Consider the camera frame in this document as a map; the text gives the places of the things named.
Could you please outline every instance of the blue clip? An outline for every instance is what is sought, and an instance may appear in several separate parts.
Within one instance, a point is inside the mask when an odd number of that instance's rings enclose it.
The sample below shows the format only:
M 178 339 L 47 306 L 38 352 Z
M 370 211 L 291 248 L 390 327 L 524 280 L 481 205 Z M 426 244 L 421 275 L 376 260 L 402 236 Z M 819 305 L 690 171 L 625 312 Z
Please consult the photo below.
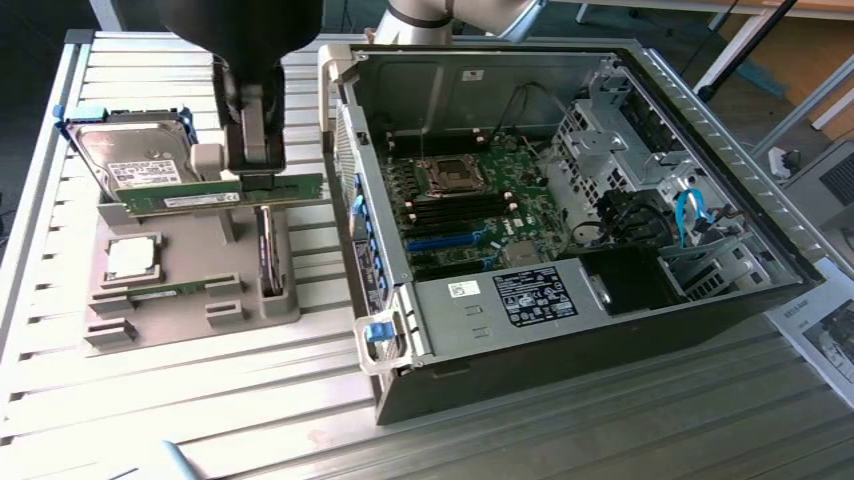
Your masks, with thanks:
M 69 120 L 83 123 L 101 123 L 107 119 L 107 109 L 101 105 L 85 105 L 75 107 L 69 115 Z
M 58 122 L 66 120 L 66 105 L 62 105 L 59 103 L 54 105 L 54 118 Z
M 365 331 L 365 339 L 374 342 L 384 342 L 396 338 L 396 326 L 392 322 L 372 323 Z
M 357 198 L 354 198 L 353 200 L 353 208 L 352 208 L 354 215 L 360 213 L 360 210 L 362 209 L 362 205 L 365 205 L 365 196 L 357 195 Z

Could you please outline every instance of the warning label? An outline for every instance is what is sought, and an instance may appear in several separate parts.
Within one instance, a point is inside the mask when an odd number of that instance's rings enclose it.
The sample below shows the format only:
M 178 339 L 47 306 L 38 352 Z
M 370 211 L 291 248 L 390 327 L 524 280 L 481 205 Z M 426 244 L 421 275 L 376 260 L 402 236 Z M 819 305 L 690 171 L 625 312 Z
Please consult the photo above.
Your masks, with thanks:
M 514 326 L 528 327 L 578 315 L 554 267 L 509 273 L 493 280 Z
M 119 188 L 155 187 L 182 183 L 173 160 L 110 163 L 107 166 Z

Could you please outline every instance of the black cable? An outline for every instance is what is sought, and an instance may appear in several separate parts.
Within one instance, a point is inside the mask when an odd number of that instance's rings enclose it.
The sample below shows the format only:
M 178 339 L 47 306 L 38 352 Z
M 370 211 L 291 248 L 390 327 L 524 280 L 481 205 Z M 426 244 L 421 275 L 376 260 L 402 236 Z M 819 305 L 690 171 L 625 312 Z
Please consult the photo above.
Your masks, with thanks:
M 739 70 L 739 67 L 743 66 L 743 64 L 748 60 L 748 57 L 751 57 L 751 54 L 753 53 L 753 51 L 757 49 L 757 47 L 765 40 L 765 37 L 769 36 L 772 31 L 775 30 L 775 27 L 777 27 L 777 24 L 781 22 L 781 20 L 787 16 L 787 13 L 789 13 L 789 10 L 792 10 L 792 8 L 796 6 L 797 3 L 799 3 L 799 0 L 784 0 L 784 3 L 777 7 L 775 12 L 772 12 L 772 15 L 769 16 L 768 21 L 763 23 L 763 26 L 757 30 L 757 33 L 752 35 L 751 39 L 748 40 L 748 43 L 745 44 L 743 49 L 739 51 L 739 53 L 733 56 L 733 59 L 721 70 L 721 73 L 718 73 L 718 76 L 716 77 L 716 79 L 712 81 L 709 85 L 704 85 L 700 88 L 700 90 L 697 91 L 697 97 L 704 102 L 709 103 L 712 99 L 716 97 L 716 95 L 718 94 L 718 90 L 721 89 L 721 86 L 731 79 L 731 77 L 736 73 L 736 70 Z
M 692 58 L 689 58 L 689 61 L 685 64 L 685 67 L 682 67 L 682 70 L 680 71 L 680 76 L 685 75 L 685 72 L 688 72 L 689 67 L 692 66 L 692 63 L 694 63 L 694 60 L 697 60 L 697 56 L 700 55 L 700 52 L 704 50 L 704 47 L 706 46 L 706 43 L 709 43 L 709 40 L 712 40 L 712 37 L 716 36 L 716 33 L 718 33 L 718 30 L 721 30 L 721 27 L 724 26 L 724 23 L 727 22 L 727 19 L 729 18 L 731 13 L 733 13 L 733 10 L 736 9 L 736 5 L 739 5 L 739 1 L 740 0 L 733 0 L 733 4 L 731 5 L 731 8 L 724 13 L 724 18 L 721 19 L 721 21 L 716 25 L 716 28 L 713 28 L 712 31 L 709 32 L 709 34 L 706 35 L 706 38 L 700 43 L 700 47 L 697 47 L 697 50 L 694 50 L 694 53 L 692 54 Z
M 514 100 L 517 99 L 517 95 L 520 95 L 520 91 L 525 89 L 525 85 L 517 85 L 513 90 L 513 95 L 510 95 L 510 100 L 508 100 L 508 104 L 505 105 L 505 109 L 502 110 L 502 115 L 498 117 L 498 123 L 496 124 L 496 128 L 493 129 L 493 136 L 502 129 L 502 124 L 505 123 L 505 117 L 508 116 L 508 112 L 510 111 L 510 107 L 513 105 Z
M 665 231 L 668 232 L 668 238 L 670 238 L 670 241 L 672 241 L 670 244 L 676 245 L 677 240 L 676 240 L 673 228 L 670 228 L 670 222 L 668 221 L 668 217 L 665 217 L 665 214 L 661 212 L 661 210 L 656 208 L 653 205 L 649 205 L 646 203 L 641 203 L 636 205 L 636 208 L 648 210 L 653 214 L 653 216 L 656 217 L 656 220 L 658 220 L 658 223 L 661 223 L 662 226 L 665 227 Z
M 350 14 L 348 13 L 349 4 L 350 4 L 350 0 L 345 0 L 345 6 L 342 7 L 342 23 L 341 23 L 341 26 L 338 27 L 338 33 L 345 33 L 345 22 L 348 21 L 348 18 L 350 18 Z
M 544 91 L 544 93 L 549 96 L 549 98 L 552 99 L 552 101 L 556 103 L 556 106 L 558 107 L 558 109 L 561 110 L 561 113 L 564 115 L 568 114 L 568 107 L 564 104 L 564 102 L 561 101 L 561 98 L 558 97 L 558 95 L 556 94 L 556 92 L 546 87 L 542 83 L 540 82 L 526 82 L 521 85 L 517 85 L 517 87 L 514 88 L 513 91 L 513 95 L 510 96 L 510 100 L 508 100 L 508 104 L 505 105 L 505 109 L 502 110 L 502 115 L 498 119 L 498 124 L 496 125 L 496 128 L 493 129 L 493 135 L 496 135 L 501 128 L 502 125 L 505 124 L 505 118 L 508 117 L 508 112 L 510 111 L 510 107 L 513 106 L 513 103 L 517 99 L 517 95 L 520 95 L 520 91 L 525 91 L 525 98 L 522 101 L 522 108 L 520 109 L 520 113 L 517 114 L 517 118 L 514 120 L 514 126 L 516 124 L 520 122 L 521 118 L 522 118 L 522 114 L 525 113 L 525 109 L 528 108 L 529 105 L 529 92 L 528 92 L 528 88 L 529 87 L 536 87 L 538 89 L 541 89 Z
M 510 124 L 512 129 L 517 128 L 517 125 L 520 124 L 520 120 L 522 120 L 522 114 L 525 113 L 525 110 L 529 108 L 529 89 L 528 88 L 522 89 L 522 94 L 525 95 L 525 97 L 522 97 L 522 107 L 520 107 L 520 113 L 517 113 L 517 118 Z
M 350 5 L 348 5 L 348 23 L 350 23 L 350 33 L 357 31 L 357 23 L 353 21 L 353 15 L 350 15 Z

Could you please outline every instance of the metal workbench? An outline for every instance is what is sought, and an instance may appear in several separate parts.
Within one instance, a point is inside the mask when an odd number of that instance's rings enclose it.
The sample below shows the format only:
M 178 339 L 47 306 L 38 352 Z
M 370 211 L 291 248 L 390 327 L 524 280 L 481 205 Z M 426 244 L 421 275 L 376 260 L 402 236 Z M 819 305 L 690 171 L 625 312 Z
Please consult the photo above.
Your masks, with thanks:
M 325 172 L 330 42 L 360 37 L 325 36 L 285 62 L 294 172 Z M 210 62 L 170 34 L 102 33 L 66 46 L 50 103 L 185 104 L 214 141 Z M 763 318 L 690 350 L 376 427 L 330 205 L 290 212 L 300 323 L 86 358 L 98 187 L 51 123 L 49 109 L 0 272 L 5 480 L 105 478 L 105 461 L 153 438 L 206 478 L 854 477 L 852 410 Z

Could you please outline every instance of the table leg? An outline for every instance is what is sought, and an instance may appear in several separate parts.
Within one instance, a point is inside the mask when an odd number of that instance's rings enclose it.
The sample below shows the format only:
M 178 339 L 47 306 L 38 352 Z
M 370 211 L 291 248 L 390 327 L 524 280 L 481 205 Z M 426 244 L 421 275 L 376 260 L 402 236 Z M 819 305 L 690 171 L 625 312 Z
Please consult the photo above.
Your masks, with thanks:
M 825 125 L 831 123 L 833 118 L 840 115 L 840 113 L 849 108 L 854 104 L 854 88 L 849 90 L 843 98 L 833 104 L 833 106 L 828 109 L 828 111 L 819 117 L 819 120 L 813 122 L 813 128 L 816 130 L 821 130 L 825 128 Z
M 110 32 L 123 31 L 125 25 L 122 25 L 122 18 L 119 18 L 114 0 L 90 0 L 90 5 L 93 6 L 102 30 Z
M 748 19 L 745 26 L 733 37 L 731 44 L 724 49 L 724 52 L 721 52 L 718 59 L 712 64 L 712 67 L 709 67 L 709 70 L 697 82 L 697 85 L 694 85 L 696 92 L 698 92 L 704 86 L 712 84 L 712 82 L 716 81 L 718 75 L 721 75 L 721 72 L 733 61 L 736 55 L 739 55 L 739 52 L 741 52 L 743 48 L 745 48 L 745 45 L 748 45 L 748 42 L 751 42 L 751 39 L 763 28 L 763 25 L 765 25 L 765 23 L 769 21 L 773 14 L 775 10 L 769 9 L 765 10 L 760 15 L 756 15 L 751 17 L 751 19 Z
M 582 6 L 578 8 L 578 15 L 576 15 L 576 22 L 588 23 L 588 12 L 590 11 L 590 4 L 582 3 Z
M 712 17 L 712 21 L 709 22 L 709 30 L 717 30 L 718 26 L 724 23 L 725 20 L 727 20 L 727 12 L 716 13 L 716 16 Z

